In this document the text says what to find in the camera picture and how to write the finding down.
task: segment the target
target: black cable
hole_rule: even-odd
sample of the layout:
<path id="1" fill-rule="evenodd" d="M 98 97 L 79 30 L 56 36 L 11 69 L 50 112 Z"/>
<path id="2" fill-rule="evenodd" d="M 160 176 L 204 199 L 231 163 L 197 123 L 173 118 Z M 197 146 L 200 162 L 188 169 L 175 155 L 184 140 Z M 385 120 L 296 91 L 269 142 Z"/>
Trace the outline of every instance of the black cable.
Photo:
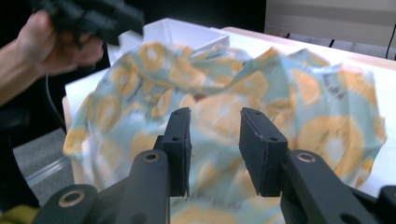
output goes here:
<path id="1" fill-rule="evenodd" d="M 393 37 L 395 36 L 395 31 L 396 31 L 396 23 L 395 23 L 395 26 L 393 27 L 392 37 L 390 38 L 390 41 L 389 41 L 389 45 L 388 45 L 388 48 L 387 48 L 387 54 L 385 55 L 385 59 L 388 58 L 390 45 L 392 44 Z"/>
<path id="2" fill-rule="evenodd" d="M 332 40 L 332 42 L 330 42 L 329 48 L 332 48 L 333 44 L 334 44 L 334 39 Z"/>
<path id="3" fill-rule="evenodd" d="M 44 96 L 46 98 L 46 105 L 50 114 L 52 115 L 52 118 L 66 133 L 66 125 L 64 123 L 64 117 L 58 112 L 58 109 L 56 108 L 55 104 L 52 101 L 52 98 L 50 97 L 49 76 L 44 77 L 43 90 L 44 90 Z"/>

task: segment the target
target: floor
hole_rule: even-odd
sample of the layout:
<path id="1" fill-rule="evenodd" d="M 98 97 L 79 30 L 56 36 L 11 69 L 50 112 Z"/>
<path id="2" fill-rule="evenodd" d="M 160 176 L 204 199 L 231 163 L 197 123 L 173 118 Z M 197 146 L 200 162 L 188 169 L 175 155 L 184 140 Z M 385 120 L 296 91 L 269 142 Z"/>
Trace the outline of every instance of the floor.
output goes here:
<path id="1" fill-rule="evenodd" d="M 321 46 L 329 46 L 330 39 L 291 34 L 290 39 Z M 370 46 L 335 40 L 335 49 L 343 49 L 375 57 L 385 58 L 387 47 Z M 389 58 L 395 57 L 396 48 L 389 50 Z M 41 204 L 56 191 L 73 184 L 70 160 L 62 153 L 65 133 L 59 129 L 32 142 L 15 148 L 15 155 L 28 184 Z"/>

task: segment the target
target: human hand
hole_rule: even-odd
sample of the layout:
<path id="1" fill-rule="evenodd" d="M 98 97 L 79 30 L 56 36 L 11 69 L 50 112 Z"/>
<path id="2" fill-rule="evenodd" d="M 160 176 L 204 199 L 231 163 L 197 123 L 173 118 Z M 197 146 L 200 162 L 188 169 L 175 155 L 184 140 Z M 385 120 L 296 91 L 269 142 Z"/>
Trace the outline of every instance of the human hand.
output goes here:
<path id="1" fill-rule="evenodd" d="M 59 75 L 102 59 L 102 40 L 82 35 L 80 42 L 82 48 L 76 45 L 71 32 L 57 33 L 44 10 L 29 18 L 16 40 L 21 59 L 31 66 L 36 77 Z"/>

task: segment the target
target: white table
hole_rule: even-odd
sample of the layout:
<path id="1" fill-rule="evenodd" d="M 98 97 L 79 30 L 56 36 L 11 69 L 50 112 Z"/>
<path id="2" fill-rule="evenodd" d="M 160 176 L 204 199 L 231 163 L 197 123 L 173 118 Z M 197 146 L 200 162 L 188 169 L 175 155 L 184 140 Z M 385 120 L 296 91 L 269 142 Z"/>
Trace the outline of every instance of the white table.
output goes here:
<path id="1" fill-rule="evenodd" d="M 396 105 L 393 103 L 396 99 L 396 62 L 233 27 L 224 28 L 221 31 L 230 35 L 230 47 L 244 49 L 252 57 L 262 54 L 271 47 L 284 53 L 307 48 L 321 55 L 331 64 L 347 63 L 372 70 L 375 74 L 380 114 L 386 118 L 388 141 L 381 148 L 375 159 L 372 174 L 360 190 L 376 197 L 381 187 L 396 185 Z M 106 70 L 66 85 L 67 99 L 64 100 L 64 106 L 69 108 L 69 112 L 65 113 L 67 122 L 70 123 L 70 120 L 77 114 L 82 101 L 96 88 L 96 84 L 105 73 Z M 74 174 L 75 181 L 80 182 L 76 165 L 74 165 Z"/>

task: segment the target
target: patterned cloth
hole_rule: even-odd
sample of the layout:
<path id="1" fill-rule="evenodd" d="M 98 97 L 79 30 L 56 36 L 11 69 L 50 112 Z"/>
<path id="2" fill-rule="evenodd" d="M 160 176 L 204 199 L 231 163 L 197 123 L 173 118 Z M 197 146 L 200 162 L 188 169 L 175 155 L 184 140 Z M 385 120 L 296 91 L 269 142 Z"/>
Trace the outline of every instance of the patterned cloth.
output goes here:
<path id="1" fill-rule="evenodd" d="M 260 110 L 290 149 L 318 153 L 348 185 L 370 174 L 387 137 L 370 72 L 329 66 L 306 49 L 242 50 L 148 43 L 124 54 L 87 97 L 64 153 L 104 189 L 151 149 L 172 111 L 191 109 L 191 196 L 171 199 L 172 223 L 282 223 L 278 198 L 256 195 L 239 152 L 242 107 Z"/>

